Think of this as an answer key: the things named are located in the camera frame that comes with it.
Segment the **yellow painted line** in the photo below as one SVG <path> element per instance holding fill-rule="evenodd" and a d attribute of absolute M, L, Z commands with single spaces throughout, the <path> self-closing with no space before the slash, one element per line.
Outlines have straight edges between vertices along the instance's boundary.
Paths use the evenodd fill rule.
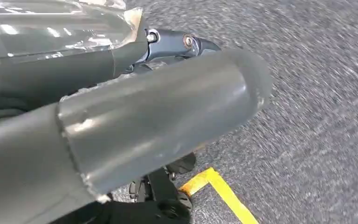
<path fill-rule="evenodd" d="M 208 183 L 212 185 L 223 201 L 243 224 L 258 224 L 252 213 L 240 202 L 230 186 L 213 168 L 209 168 L 197 174 L 189 182 L 184 184 L 180 190 L 191 196 Z"/>

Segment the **yellow road marking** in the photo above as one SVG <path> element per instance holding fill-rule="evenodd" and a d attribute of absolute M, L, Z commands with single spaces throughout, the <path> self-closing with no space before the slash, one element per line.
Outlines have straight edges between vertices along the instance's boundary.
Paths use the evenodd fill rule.
<path fill-rule="evenodd" d="M 213 168 L 209 168 L 197 174 L 189 182 L 184 184 L 180 190 L 191 196 L 208 183 L 212 185 L 223 201 L 229 206 L 229 208 L 243 224 L 258 224 L 252 213 L 240 202 L 231 190 L 230 186 Z"/>

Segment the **bolt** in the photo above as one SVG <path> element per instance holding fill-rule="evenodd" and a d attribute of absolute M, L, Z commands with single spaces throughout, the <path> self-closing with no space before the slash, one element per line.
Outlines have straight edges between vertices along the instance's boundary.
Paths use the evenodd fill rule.
<path fill-rule="evenodd" d="M 147 36 L 147 41 L 149 43 L 153 43 L 153 42 L 156 42 L 157 41 L 157 35 L 155 33 L 149 33 Z"/>
<path fill-rule="evenodd" d="M 190 35 L 185 34 L 183 36 L 183 44 L 185 48 L 190 49 L 193 46 L 193 39 Z"/>

